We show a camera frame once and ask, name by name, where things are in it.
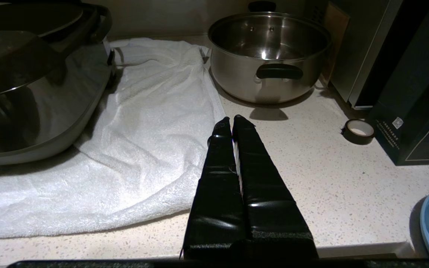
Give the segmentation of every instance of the roll of tape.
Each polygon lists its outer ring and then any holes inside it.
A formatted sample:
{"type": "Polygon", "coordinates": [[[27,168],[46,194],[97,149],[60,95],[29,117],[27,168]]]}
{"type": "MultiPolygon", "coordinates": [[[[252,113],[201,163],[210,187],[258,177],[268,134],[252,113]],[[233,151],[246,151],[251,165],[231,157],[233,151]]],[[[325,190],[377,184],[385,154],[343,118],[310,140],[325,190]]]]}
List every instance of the roll of tape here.
{"type": "Polygon", "coordinates": [[[363,120],[351,119],[345,123],[342,135],[351,143],[365,145],[372,141],[375,136],[375,130],[363,120]]]}

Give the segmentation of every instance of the speckled countertop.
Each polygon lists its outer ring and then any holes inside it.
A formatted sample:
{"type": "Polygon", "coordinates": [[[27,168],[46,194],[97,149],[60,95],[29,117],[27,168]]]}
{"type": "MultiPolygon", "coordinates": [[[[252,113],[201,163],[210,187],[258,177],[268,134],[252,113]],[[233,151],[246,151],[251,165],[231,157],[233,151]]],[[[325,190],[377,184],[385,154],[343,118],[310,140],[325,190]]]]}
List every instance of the speckled countertop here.
{"type": "MultiPolygon", "coordinates": [[[[257,126],[320,256],[413,256],[410,214],[429,194],[429,166],[397,167],[376,140],[367,146],[345,140],[340,129],[357,114],[330,90],[314,89],[280,107],[254,107],[219,92],[229,117],[241,114],[257,126]]],[[[107,232],[0,239],[0,266],[23,259],[176,258],[187,218],[186,211],[107,232]]]]}

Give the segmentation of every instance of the white towel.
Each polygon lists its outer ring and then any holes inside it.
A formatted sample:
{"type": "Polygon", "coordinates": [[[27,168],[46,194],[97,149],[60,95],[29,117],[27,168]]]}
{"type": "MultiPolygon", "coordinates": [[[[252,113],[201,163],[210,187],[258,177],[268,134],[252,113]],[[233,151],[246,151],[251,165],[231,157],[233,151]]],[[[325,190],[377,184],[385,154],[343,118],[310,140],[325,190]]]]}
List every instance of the white towel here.
{"type": "Polygon", "coordinates": [[[0,238],[113,229],[190,208],[224,117],[208,50],[147,38],[111,46],[123,76],[74,146],[0,166],[0,238]]]}

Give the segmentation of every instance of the label sticker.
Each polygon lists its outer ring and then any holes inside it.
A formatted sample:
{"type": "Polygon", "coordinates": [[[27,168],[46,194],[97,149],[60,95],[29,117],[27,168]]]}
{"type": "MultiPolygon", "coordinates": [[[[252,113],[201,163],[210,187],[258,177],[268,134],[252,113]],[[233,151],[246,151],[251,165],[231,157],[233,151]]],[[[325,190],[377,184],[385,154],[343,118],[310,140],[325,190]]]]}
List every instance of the label sticker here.
{"type": "Polygon", "coordinates": [[[401,120],[401,118],[400,118],[400,117],[397,117],[397,119],[395,119],[395,120],[392,122],[392,125],[393,125],[396,129],[399,129],[399,128],[403,125],[403,120],[401,120]]]}

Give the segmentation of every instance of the dark box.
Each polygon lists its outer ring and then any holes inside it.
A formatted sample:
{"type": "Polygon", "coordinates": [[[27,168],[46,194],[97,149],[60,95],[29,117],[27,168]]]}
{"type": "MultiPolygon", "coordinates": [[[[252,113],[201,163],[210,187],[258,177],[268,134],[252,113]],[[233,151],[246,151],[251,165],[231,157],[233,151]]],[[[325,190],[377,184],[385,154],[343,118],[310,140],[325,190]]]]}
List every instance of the dark box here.
{"type": "Polygon", "coordinates": [[[395,165],[429,165],[429,11],[367,121],[395,165]]]}

